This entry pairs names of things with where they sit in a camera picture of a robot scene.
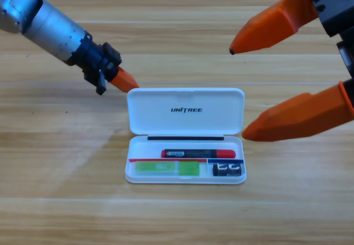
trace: case lid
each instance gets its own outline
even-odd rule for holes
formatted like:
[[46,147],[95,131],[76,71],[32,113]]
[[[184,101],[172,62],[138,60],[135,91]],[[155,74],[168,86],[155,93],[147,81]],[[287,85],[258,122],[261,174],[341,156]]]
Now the case lid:
[[135,134],[220,136],[242,129],[244,93],[238,88],[134,88],[127,98]]

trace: table surface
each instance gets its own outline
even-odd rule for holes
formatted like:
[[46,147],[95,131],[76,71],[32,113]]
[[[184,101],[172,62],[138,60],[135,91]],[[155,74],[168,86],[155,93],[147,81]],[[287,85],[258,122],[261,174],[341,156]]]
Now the table surface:
[[[248,19],[278,0],[49,0],[121,52],[141,87],[238,87],[244,126],[349,74],[319,20],[232,56]],[[0,243],[353,244],[354,124],[276,143],[243,140],[241,185],[126,181],[126,94],[103,96],[21,35],[0,32]]]

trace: red marker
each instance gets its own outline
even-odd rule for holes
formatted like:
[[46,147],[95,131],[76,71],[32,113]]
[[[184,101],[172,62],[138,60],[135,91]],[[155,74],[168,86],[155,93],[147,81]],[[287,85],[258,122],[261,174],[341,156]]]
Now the red marker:
[[162,158],[235,158],[234,150],[221,149],[165,149]]

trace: open case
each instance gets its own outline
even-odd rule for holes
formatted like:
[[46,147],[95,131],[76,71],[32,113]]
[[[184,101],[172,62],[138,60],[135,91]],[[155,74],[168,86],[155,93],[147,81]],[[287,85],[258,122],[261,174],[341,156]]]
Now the open case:
[[[128,95],[126,179],[132,183],[240,184],[244,93],[238,88],[135,88]],[[236,156],[166,158],[164,150],[232,150]]]

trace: red strip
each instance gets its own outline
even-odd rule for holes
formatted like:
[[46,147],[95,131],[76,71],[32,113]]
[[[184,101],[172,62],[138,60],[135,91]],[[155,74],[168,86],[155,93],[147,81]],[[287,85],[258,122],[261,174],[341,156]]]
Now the red strip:
[[197,161],[200,163],[206,163],[207,159],[200,159],[200,158],[135,158],[130,159],[130,162],[136,161]]

